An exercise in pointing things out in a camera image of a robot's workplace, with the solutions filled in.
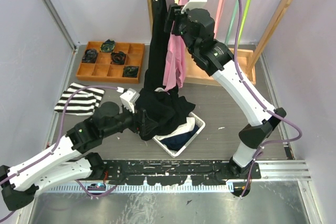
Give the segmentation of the plain black t shirt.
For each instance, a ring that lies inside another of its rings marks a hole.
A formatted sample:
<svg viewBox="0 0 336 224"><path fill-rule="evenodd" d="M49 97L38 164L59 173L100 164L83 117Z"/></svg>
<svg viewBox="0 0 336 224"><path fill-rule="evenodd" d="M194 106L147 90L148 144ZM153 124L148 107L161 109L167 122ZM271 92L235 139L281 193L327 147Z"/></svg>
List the plain black t shirt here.
<svg viewBox="0 0 336 224"><path fill-rule="evenodd" d="M186 118L196 107L185 96L180 96L178 90L178 87L169 91L140 90L136 108L145 109L148 116L159 123L156 135L168 135L179 125L186 123ZM141 134L140 138L144 141L152 139L142 137Z"/></svg>

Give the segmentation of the navy blue t shirt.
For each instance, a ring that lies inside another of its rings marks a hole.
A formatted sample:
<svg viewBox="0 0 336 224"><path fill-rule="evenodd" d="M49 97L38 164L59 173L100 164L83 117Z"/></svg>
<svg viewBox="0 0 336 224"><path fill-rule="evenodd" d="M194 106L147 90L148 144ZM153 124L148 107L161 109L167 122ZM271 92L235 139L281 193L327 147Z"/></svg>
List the navy blue t shirt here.
<svg viewBox="0 0 336 224"><path fill-rule="evenodd" d="M179 151L192 138L198 129L199 127L196 125L190 132L168 137L160 140L160 142L164 144L169 150Z"/></svg>

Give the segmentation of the white t shirt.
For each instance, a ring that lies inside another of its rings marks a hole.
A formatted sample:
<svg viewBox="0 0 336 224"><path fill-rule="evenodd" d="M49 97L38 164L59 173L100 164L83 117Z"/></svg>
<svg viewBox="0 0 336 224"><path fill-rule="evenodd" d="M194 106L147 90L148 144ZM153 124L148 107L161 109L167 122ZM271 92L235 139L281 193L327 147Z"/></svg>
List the white t shirt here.
<svg viewBox="0 0 336 224"><path fill-rule="evenodd" d="M179 125L173 132L168 135L156 135L154 138L161 141L165 138L174 137L177 135L181 135L184 133L191 132L195 126L195 118L194 117L187 117L186 123Z"/></svg>

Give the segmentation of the pink hanger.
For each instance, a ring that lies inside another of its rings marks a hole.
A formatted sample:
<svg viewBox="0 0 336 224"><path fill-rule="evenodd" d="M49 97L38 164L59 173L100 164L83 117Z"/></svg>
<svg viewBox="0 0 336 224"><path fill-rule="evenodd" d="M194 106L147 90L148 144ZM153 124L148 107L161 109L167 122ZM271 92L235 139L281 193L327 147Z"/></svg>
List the pink hanger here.
<svg viewBox="0 0 336 224"><path fill-rule="evenodd" d="M220 23L220 19L222 17L225 1L226 0L219 0L218 1L217 11L216 11L216 16L215 16L215 26L214 26L214 36L215 37L217 36L219 23Z"/></svg>

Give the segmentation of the mint green hanger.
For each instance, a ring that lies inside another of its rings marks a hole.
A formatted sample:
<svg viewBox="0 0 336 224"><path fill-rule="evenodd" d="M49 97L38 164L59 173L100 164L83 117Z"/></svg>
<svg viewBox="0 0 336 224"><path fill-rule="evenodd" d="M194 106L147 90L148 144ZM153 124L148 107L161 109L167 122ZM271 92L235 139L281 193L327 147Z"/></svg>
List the mint green hanger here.
<svg viewBox="0 0 336 224"><path fill-rule="evenodd" d="M225 37L225 42L224 43L227 44L227 45L228 45L228 42L229 42L229 39L230 39L230 35L231 35L231 32L232 32L233 24L235 22L235 18L236 18L236 13L237 13L238 7L239 7L239 2L236 1L234 9L233 9L233 12L232 12L232 16L231 16L231 19L230 19L230 23L229 23L229 26L228 26L228 29L227 29L226 37Z"/></svg>

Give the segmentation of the lime green hanger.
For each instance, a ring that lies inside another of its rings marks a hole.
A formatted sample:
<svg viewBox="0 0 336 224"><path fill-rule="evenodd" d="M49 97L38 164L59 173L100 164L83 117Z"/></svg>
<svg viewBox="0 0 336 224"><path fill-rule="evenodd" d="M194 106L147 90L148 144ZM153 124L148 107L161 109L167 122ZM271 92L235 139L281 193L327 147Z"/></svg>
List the lime green hanger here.
<svg viewBox="0 0 336 224"><path fill-rule="evenodd" d="M240 44L240 40L242 38L242 33L243 33L243 30L244 30L244 25L245 25L245 22L246 22L246 18L247 18L247 14L248 14L248 11L249 11L250 3L251 3L251 0L247 0L246 4L245 4L244 12L243 12L243 15L242 15L240 31L239 31L239 35L238 35L238 44Z"/></svg>

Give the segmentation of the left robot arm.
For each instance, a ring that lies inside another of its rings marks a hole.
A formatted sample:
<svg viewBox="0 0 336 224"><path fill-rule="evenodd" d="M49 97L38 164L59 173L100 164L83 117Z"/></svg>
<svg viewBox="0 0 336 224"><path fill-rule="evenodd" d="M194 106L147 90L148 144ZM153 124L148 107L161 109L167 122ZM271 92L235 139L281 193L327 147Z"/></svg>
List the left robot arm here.
<svg viewBox="0 0 336 224"><path fill-rule="evenodd" d="M127 109L105 102L93 116L77 123L58 142L16 166L1 166L1 193L8 210L29 205L36 196L57 184L77 179L99 180L105 165L92 149L104 138L129 129L141 131L143 109Z"/></svg>

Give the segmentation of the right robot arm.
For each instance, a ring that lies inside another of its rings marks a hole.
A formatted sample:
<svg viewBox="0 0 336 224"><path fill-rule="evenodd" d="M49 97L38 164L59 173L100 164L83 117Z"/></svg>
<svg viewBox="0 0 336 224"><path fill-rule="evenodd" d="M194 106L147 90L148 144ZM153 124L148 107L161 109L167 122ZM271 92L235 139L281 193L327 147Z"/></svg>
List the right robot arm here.
<svg viewBox="0 0 336 224"><path fill-rule="evenodd" d="M154 9L149 65L136 107L145 110L153 121L149 132L144 135L145 140L171 133L195 108L194 104L178 95L177 84L170 86L163 82L168 43L176 38L183 48L188 49L197 66L225 88L247 118L247 125L238 134L238 149L229 161L232 176L241 179L248 174L257 149L286 112L264 100L236 67L233 53L214 38L214 25L209 12L201 8L186 13L181 13L177 5Z"/></svg>

